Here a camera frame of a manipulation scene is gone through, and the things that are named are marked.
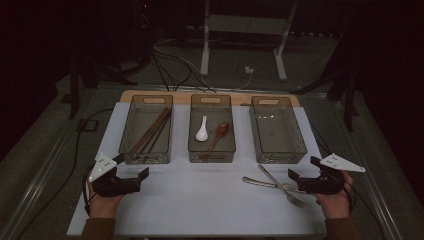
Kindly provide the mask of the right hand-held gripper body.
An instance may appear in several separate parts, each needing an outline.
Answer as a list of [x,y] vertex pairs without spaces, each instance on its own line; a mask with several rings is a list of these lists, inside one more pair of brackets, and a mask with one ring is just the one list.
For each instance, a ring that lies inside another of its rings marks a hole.
[[320,175],[315,178],[299,177],[298,189],[306,193],[334,195],[344,188],[342,171],[365,173],[366,169],[336,154],[320,159]]

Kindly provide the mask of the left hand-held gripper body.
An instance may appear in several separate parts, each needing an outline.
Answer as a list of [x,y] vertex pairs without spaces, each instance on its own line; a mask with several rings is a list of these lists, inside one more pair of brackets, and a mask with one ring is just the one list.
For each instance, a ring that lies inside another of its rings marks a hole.
[[133,178],[122,179],[117,176],[117,164],[113,158],[100,153],[88,177],[94,191],[102,197],[114,197],[140,191],[140,182]]

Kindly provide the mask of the smoky transparent plastic bin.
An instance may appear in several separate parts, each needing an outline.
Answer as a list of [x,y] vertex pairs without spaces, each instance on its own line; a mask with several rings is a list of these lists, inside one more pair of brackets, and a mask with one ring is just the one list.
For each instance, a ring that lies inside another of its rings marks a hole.
[[[207,117],[208,139],[200,142],[195,136],[203,116]],[[207,159],[201,159],[200,155],[207,152],[215,138],[217,127],[223,122],[229,123],[228,133],[217,142]],[[188,151],[191,163],[231,163],[233,161],[236,143],[229,95],[193,94],[191,96]]]
[[249,116],[258,163],[298,164],[306,155],[307,147],[288,97],[253,96]]
[[[171,117],[151,153],[141,149],[165,118]],[[171,161],[173,97],[171,95],[135,95],[132,97],[119,147],[128,165],[168,164]]]

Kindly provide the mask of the white ceramic spoon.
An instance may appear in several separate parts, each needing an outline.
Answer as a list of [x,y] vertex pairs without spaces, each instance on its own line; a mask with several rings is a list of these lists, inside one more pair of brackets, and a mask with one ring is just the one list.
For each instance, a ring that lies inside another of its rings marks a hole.
[[206,125],[207,125],[207,117],[203,116],[201,126],[195,136],[197,141],[204,142],[208,139],[208,131],[206,129]]

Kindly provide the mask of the brown wooden spoon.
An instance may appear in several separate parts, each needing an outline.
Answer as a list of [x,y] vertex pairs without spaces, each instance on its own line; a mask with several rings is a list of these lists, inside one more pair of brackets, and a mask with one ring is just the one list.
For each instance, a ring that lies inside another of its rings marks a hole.
[[217,129],[216,129],[216,134],[215,134],[215,138],[212,141],[212,143],[209,145],[207,152],[205,154],[201,154],[200,158],[201,159],[207,159],[210,155],[210,153],[214,150],[217,142],[224,137],[229,131],[229,123],[228,122],[223,122],[221,123]]

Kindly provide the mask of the person's left hand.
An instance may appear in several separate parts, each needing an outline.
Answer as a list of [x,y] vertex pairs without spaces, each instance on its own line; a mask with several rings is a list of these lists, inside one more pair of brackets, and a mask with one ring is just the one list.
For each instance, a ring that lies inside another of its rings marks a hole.
[[88,183],[88,189],[90,196],[89,216],[91,218],[113,219],[124,196],[102,197],[94,191],[91,183]]

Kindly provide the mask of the person's right hand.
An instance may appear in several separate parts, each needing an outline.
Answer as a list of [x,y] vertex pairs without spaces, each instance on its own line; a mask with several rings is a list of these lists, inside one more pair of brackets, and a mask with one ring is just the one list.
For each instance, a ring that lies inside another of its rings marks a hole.
[[352,177],[342,171],[344,177],[344,188],[334,195],[315,194],[317,203],[321,206],[326,219],[349,218],[351,215],[351,185]]

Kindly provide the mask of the metal fork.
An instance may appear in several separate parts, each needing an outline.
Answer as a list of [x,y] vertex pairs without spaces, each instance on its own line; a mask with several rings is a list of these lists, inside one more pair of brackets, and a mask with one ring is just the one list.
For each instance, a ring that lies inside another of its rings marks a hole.
[[296,198],[294,195],[292,195],[292,194],[290,194],[273,176],[272,176],[272,174],[271,173],[269,173],[268,172],[268,170],[264,167],[264,166],[262,166],[261,164],[259,164],[258,165],[258,168],[274,183],[274,184],[276,184],[277,185],[277,187],[280,189],[280,190],[282,190],[284,193],[285,193],[285,195],[286,195],[286,198],[287,198],[287,200],[291,203],[291,204],[293,204],[293,205],[295,205],[295,206],[297,206],[297,207],[300,207],[300,208],[303,208],[303,207],[305,207],[306,206],[306,203],[305,202],[303,202],[303,201],[301,201],[300,199],[298,199],[298,198]]

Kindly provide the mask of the metal table knife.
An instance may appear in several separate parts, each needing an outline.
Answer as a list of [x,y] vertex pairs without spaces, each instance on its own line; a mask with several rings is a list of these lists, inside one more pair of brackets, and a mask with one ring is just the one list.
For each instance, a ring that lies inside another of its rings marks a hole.
[[[248,184],[253,184],[253,185],[258,185],[258,186],[263,186],[263,187],[279,188],[279,186],[275,183],[258,181],[258,180],[255,180],[255,179],[252,179],[252,178],[249,178],[249,177],[246,177],[246,176],[242,177],[242,181],[244,181],[245,183],[248,183]],[[293,184],[283,183],[283,184],[281,184],[281,186],[287,191],[304,193],[303,191],[300,191],[298,189],[298,187],[293,185]]]

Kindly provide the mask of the dark square floor plate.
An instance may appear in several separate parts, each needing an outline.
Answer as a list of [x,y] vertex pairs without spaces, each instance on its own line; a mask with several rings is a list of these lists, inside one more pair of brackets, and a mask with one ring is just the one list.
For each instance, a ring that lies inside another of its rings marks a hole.
[[98,126],[98,120],[82,119],[77,127],[77,132],[95,132]]

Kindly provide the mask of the black tripod stand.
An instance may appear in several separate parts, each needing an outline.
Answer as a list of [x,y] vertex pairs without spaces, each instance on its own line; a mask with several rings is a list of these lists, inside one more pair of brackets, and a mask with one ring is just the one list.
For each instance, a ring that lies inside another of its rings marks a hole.
[[339,101],[344,97],[343,122],[346,128],[352,132],[352,119],[358,114],[354,106],[356,77],[357,72],[353,71],[348,65],[327,66],[318,80],[299,89],[290,90],[289,93],[303,95],[319,86],[332,82],[332,86],[327,92],[327,98],[329,101]]

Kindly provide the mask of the white metal stand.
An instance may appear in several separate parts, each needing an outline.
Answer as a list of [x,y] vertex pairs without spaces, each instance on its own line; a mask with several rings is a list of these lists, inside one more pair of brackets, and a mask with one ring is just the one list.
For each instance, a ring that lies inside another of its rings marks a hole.
[[280,44],[273,50],[273,56],[278,79],[280,81],[286,81],[287,73],[282,54],[290,33],[296,10],[297,4],[292,4],[289,8],[288,14],[284,18],[218,15],[210,13],[210,0],[205,0],[203,51],[200,74],[202,76],[208,75],[210,57],[209,34],[211,31],[279,35],[281,37],[281,41]]

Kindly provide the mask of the aluminium floor rail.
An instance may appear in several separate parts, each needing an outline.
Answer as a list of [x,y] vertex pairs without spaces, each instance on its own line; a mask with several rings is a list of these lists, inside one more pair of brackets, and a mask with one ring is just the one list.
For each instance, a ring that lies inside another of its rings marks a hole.
[[65,223],[87,164],[78,158],[77,127],[107,109],[87,97],[70,119],[68,106],[54,101],[6,156],[0,164],[0,240],[20,240],[46,210],[57,210],[59,223]]
[[350,131],[344,122],[344,110],[340,102],[330,103],[351,151],[351,157],[366,168],[360,185],[366,190],[371,212],[375,215],[378,229],[385,240],[403,240],[396,211],[392,209],[397,193],[393,190],[400,178],[397,162],[379,127],[365,105],[354,106]]

